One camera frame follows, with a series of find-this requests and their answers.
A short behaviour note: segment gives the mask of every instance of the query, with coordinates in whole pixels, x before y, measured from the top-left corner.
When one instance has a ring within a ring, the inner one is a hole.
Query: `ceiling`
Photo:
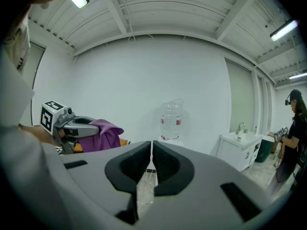
[[[31,39],[43,36],[74,56],[138,35],[196,37],[235,51],[284,85],[307,71],[297,30],[276,42],[270,38],[288,19],[277,0],[90,0],[82,9],[71,0],[56,0],[47,9],[32,6],[29,28]]]

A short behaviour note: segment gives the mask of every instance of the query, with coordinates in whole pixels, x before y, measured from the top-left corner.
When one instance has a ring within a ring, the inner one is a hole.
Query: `orange cloth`
[[[120,146],[126,146],[128,141],[127,140],[122,140],[122,139],[119,139],[120,141]],[[75,148],[73,149],[73,152],[83,152],[83,149],[81,147],[81,145],[79,143],[76,144]]]

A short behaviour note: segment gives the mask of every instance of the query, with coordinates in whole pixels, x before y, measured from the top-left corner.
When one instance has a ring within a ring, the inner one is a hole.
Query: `black t-shirt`
[[[303,137],[306,133],[306,127],[307,127],[307,123],[306,123],[306,120],[302,117],[302,115],[298,115],[290,127],[288,139],[291,139],[292,137],[298,138],[299,148],[302,146],[302,142],[304,140]],[[290,148],[288,146],[285,146],[283,162],[288,163],[288,164],[296,164],[297,159],[298,159],[297,148]]]

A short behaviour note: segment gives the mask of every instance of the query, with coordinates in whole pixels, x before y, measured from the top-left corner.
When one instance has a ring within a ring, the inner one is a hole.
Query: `faucet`
[[[239,123],[239,127],[238,127],[238,129],[236,130],[236,135],[238,135],[239,134],[239,132],[241,131],[241,124],[243,124],[244,125],[244,127],[245,127],[245,124],[243,123],[243,122],[241,122],[241,123]]]

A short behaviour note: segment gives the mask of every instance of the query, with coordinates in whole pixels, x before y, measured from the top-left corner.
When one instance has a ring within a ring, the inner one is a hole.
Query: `purple cloth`
[[[89,124],[98,126],[99,132],[94,136],[79,138],[83,152],[102,151],[120,147],[118,136],[124,133],[122,128],[118,128],[104,119],[97,119]]]

